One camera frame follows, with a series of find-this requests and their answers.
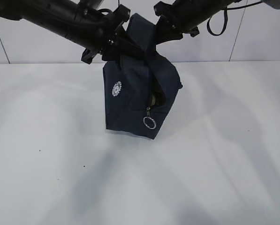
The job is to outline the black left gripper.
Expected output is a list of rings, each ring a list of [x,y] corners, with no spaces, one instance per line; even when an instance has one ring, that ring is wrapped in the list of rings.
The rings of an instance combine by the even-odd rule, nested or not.
[[[123,24],[130,19],[130,9],[119,5],[114,11],[102,8],[97,10],[102,16],[96,23],[96,33],[100,44],[94,49],[86,47],[81,60],[92,63],[97,54],[102,55],[103,61],[115,61],[122,55],[144,59],[144,51],[124,30]]]

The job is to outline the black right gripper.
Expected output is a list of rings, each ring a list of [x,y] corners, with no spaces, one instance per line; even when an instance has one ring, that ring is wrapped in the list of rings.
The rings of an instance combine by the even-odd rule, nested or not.
[[[197,26],[194,28],[182,28],[181,20],[178,19],[177,13],[174,12],[172,5],[160,1],[153,9],[155,15],[159,16],[155,36],[157,45],[169,41],[181,40],[183,34],[190,34],[191,37],[199,34]]]

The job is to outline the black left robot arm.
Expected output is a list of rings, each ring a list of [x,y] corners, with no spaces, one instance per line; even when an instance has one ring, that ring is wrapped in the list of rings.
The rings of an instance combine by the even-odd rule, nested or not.
[[[112,11],[100,4],[100,0],[0,0],[0,17],[27,20],[84,47],[81,60],[87,64],[97,54],[103,61],[121,55],[142,60],[144,51],[122,26],[130,19],[130,9],[120,4]]]

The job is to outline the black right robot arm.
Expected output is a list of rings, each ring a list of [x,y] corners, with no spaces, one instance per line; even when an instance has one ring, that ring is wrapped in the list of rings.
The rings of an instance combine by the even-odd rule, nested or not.
[[[262,3],[280,10],[280,0],[260,0],[245,6],[229,7],[229,5],[236,2],[236,0],[176,0],[173,4],[158,2],[153,7],[155,15],[159,17],[156,25],[156,44],[181,40],[183,34],[195,37],[199,34],[198,25],[204,21],[207,21],[206,27],[211,35],[220,36],[226,30],[228,23],[227,12],[230,10],[238,10]],[[220,33],[213,33],[210,28],[210,20],[219,11],[224,13],[223,28]]]

